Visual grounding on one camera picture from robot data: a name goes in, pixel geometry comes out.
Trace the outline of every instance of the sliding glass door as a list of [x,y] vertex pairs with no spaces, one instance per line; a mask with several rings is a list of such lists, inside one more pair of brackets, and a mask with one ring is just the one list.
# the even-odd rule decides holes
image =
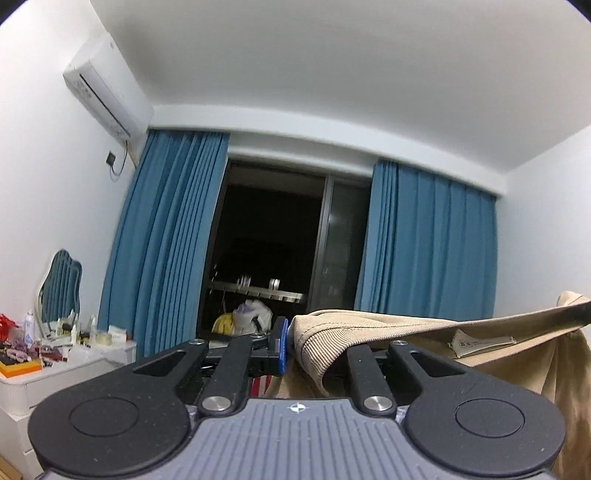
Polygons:
[[352,310],[365,242],[371,184],[326,179],[308,311]]

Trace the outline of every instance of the circular pad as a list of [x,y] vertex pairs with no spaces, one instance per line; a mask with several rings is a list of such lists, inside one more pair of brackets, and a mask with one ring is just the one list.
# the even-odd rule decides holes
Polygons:
[[456,420],[464,430],[484,438],[507,437],[525,421],[521,410],[492,398],[469,400],[456,410]]
[[45,469],[110,478],[145,471],[171,456],[190,431],[183,402],[166,384],[114,375],[62,390],[37,406],[29,438]]
[[544,397],[478,372],[428,379],[404,427],[435,463],[478,478],[548,467],[565,433],[560,412]]
[[122,398],[96,398],[78,405],[70,415],[72,426],[91,437],[114,437],[127,432],[139,418],[139,409]]

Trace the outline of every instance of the small bottle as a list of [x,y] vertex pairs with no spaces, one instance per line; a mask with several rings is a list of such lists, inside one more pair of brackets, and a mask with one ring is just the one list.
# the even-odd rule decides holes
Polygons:
[[96,317],[90,315],[90,338],[88,339],[89,344],[96,342]]
[[72,327],[72,345],[76,345],[78,343],[78,328],[76,324]]
[[30,310],[25,317],[24,327],[25,343],[27,344],[27,348],[31,348],[33,346],[33,342],[35,341],[35,317],[33,316],[33,312]]

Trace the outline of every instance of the logo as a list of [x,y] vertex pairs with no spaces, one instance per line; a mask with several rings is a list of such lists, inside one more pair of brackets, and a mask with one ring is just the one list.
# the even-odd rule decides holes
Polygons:
[[298,403],[294,403],[294,404],[293,404],[293,405],[290,407],[290,410],[291,410],[293,413],[301,413],[301,412],[303,412],[305,409],[306,409],[306,406],[305,406],[305,405],[302,405],[300,402],[298,402]]

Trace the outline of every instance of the beige corduroy jacket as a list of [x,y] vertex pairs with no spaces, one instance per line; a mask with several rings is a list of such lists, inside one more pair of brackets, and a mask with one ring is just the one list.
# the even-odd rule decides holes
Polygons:
[[[330,366],[347,347],[385,348],[391,339],[404,338],[551,400],[567,426],[553,472],[561,480],[591,480],[591,352],[579,331],[590,319],[591,301],[572,292],[563,293],[552,309],[472,322],[347,310],[296,316],[289,345],[297,362],[272,382],[267,396],[343,396]],[[512,336],[516,344],[458,359],[448,345],[458,329],[479,339]]]

